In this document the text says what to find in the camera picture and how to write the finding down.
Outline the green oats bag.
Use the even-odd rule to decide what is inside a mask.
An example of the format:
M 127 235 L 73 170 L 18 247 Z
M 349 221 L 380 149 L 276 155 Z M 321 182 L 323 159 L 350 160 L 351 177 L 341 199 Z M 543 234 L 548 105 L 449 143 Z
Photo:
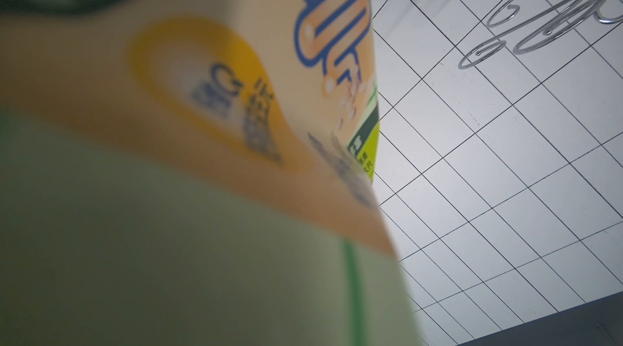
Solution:
M 1 0 L 4 345 L 418 345 L 372 0 Z

